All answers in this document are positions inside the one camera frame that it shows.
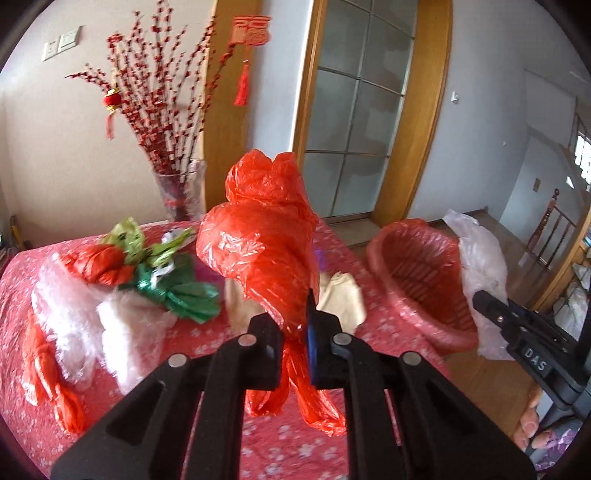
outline ceiling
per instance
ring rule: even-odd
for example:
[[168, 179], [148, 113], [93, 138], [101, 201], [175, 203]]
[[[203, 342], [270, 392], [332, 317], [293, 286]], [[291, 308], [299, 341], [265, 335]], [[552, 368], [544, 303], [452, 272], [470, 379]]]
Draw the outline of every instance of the ceiling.
[[514, 39], [525, 69], [591, 105], [591, 76], [550, 14], [535, 0], [495, 0], [493, 4]]

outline doorway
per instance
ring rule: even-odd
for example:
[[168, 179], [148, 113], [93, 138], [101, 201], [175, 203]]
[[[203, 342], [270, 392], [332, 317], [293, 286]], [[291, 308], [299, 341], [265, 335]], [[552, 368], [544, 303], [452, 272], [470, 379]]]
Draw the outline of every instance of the doorway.
[[329, 222], [373, 211], [404, 103], [417, 0], [328, 0], [303, 163]]

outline metal screw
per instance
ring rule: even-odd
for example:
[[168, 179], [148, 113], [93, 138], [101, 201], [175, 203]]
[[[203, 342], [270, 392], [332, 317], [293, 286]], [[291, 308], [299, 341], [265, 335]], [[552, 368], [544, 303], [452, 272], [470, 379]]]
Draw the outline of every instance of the metal screw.
[[351, 343], [351, 335], [349, 335], [348, 333], [337, 333], [334, 337], [333, 337], [333, 342], [336, 343], [337, 345], [341, 345], [341, 346], [345, 346]]
[[421, 356], [417, 352], [406, 352], [402, 356], [402, 361], [407, 364], [415, 367], [419, 363], [421, 363]]
[[252, 346], [256, 343], [256, 337], [251, 333], [245, 333], [238, 337], [238, 345], [240, 346]]
[[187, 363], [187, 356], [182, 353], [175, 353], [168, 359], [168, 364], [173, 368], [182, 367]]

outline table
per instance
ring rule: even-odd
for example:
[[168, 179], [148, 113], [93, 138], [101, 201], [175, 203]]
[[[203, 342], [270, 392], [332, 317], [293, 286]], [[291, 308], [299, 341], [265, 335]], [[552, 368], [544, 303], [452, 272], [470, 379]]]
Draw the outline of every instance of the table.
[[[170, 228], [171, 224], [153, 225], [147, 227], [145, 233], [150, 242], [155, 242]], [[0, 281], [0, 414], [25, 452], [46, 475], [77, 436], [59, 429], [49, 403], [33, 407], [22, 394], [21, 344], [31, 290], [48, 255], [95, 243], [97, 238], [71, 240], [19, 253]], [[443, 359], [413, 327], [390, 312], [373, 276], [324, 222], [320, 223], [313, 239], [314, 247], [324, 252], [328, 272], [351, 273], [363, 291], [368, 317], [356, 335], [377, 351], [390, 355], [417, 351], [447, 374]], [[223, 310], [217, 319], [204, 325], [179, 320], [167, 335], [162, 359], [176, 352], [206, 355], [230, 337]], [[122, 396], [115, 380], [99, 369], [95, 371], [91, 388], [82, 393], [81, 398], [88, 420], [93, 424]], [[342, 395], [335, 394], [335, 400], [343, 408]], [[337, 479], [347, 473], [346, 438], [327, 437], [304, 424], [294, 394], [290, 395], [282, 415], [245, 417], [242, 435], [241, 478]]]

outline green plastic bag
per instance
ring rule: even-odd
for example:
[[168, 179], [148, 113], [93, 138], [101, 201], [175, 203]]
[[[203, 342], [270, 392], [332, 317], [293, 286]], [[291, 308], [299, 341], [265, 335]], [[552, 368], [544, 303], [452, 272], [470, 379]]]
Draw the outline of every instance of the green plastic bag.
[[131, 286], [178, 317], [190, 318], [197, 323], [217, 317], [221, 310], [217, 288], [196, 281], [193, 259], [189, 254], [176, 254], [173, 261], [174, 270], [160, 277], [155, 287], [150, 282], [153, 268], [147, 262], [140, 263]]
[[127, 265], [137, 264], [145, 258], [144, 242], [142, 229], [131, 217], [121, 220], [100, 240], [100, 243], [116, 245], [123, 250]]
[[186, 228], [177, 238], [163, 244], [154, 244], [150, 247], [147, 263], [150, 267], [162, 267], [170, 262], [173, 255], [183, 247], [185, 240], [195, 235], [194, 228]]

